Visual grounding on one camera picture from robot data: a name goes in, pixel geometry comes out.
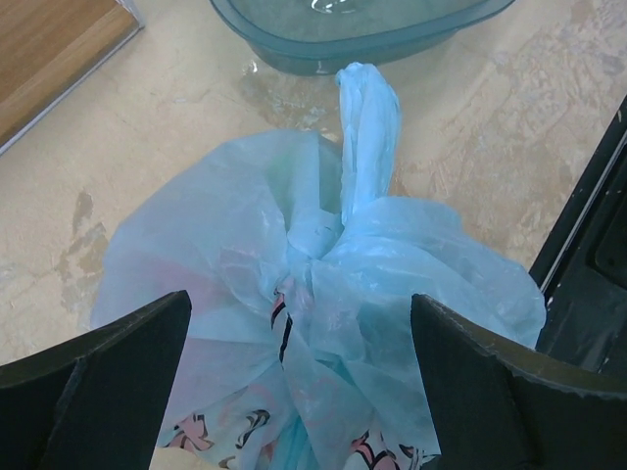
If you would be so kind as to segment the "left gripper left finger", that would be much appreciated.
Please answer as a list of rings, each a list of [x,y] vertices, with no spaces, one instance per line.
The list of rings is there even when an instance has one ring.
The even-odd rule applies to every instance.
[[[190,314],[173,292],[3,365],[2,468],[148,468]]]

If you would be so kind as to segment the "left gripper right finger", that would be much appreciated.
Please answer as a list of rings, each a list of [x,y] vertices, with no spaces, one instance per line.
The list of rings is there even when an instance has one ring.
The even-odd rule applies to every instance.
[[[430,469],[623,469],[626,383],[526,348],[425,295],[410,323],[441,454]]]

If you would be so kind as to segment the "light blue plastic bag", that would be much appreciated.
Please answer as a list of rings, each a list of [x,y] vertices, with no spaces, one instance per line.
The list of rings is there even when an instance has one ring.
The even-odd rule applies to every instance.
[[[389,194],[401,113],[378,69],[350,64],[337,83],[341,145],[293,129],[224,143],[109,243],[92,328],[173,291],[191,300],[161,447],[223,469],[416,469],[440,447],[412,296],[539,338],[523,266],[451,208]]]

